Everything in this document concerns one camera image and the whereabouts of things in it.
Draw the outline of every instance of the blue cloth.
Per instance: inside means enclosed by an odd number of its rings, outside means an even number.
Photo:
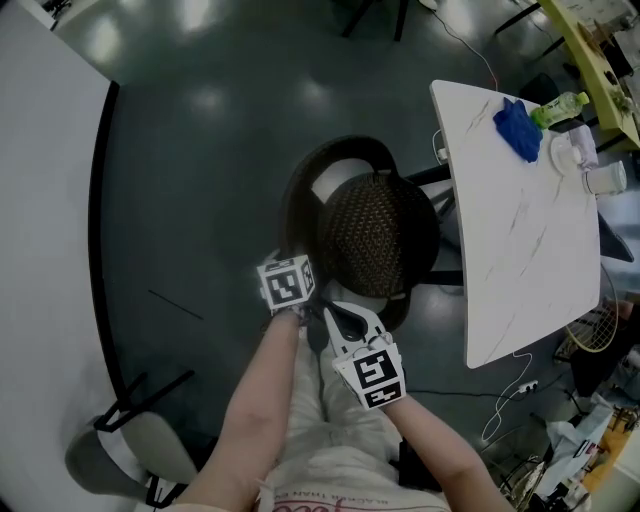
[[[493,116],[498,133],[527,162],[535,162],[540,152],[542,131],[531,120],[524,103],[504,99],[504,109]]]

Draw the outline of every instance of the marble table top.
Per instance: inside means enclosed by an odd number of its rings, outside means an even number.
[[[476,368],[564,327],[599,301],[595,196],[580,171],[562,176],[548,130],[527,163],[500,137],[503,98],[436,80],[431,94],[449,155],[461,232],[465,358]],[[527,111],[537,105],[524,101]]]

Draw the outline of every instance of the white container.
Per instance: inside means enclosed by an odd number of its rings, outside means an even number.
[[[614,162],[585,172],[582,184],[591,194],[619,194],[627,189],[627,173],[622,162]]]

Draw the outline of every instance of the gray floor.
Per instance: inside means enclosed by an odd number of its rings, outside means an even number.
[[[438,128],[429,84],[492,87],[484,63],[418,2],[409,6],[400,43],[392,41],[395,0],[376,2],[351,40],[340,38],[357,3],[99,0],[57,30],[123,85],[102,212],[109,314],[128,380],[149,371],[153,388],[184,369],[196,371],[158,406],[189,443],[203,444],[219,431],[260,339],[267,312],[255,267],[276,246],[280,198],[296,164],[331,138],[361,133],[390,148],[401,174],[429,168]],[[493,37],[526,4],[439,4],[439,15],[489,60],[501,91],[517,94],[541,71],[561,90],[576,89],[562,70],[562,51],[534,59],[557,37],[540,12]],[[630,204],[633,217],[623,213],[617,222],[636,240],[640,212],[637,201]],[[459,265],[451,254],[441,260],[442,268]],[[631,275],[623,283],[640,287],[632,268],[618,272]],[[463,329],[461,290],[415,290],[395,333],[411,389],[500,393],[520,373],[522,360],[511,357],[466,368]],[[326,340],[319,326],[312,335]],[[544,385],[568,370],[551,363],[560,337],[531,347],[527,380]],[[565,402],[563,381],[571,386],[565,375],[509,404],[500,431],[526,423],[529,412],[555,414]],[[482,446],[495,398],[416,396]]]

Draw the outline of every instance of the plastic bottle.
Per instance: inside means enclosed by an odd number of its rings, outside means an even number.
[[[582,107],[587,103],[589,96],[586,92],[564,92],[546,105],[533,109],[530,115],[533,122],[544,130],[560,121],[580,115]]]

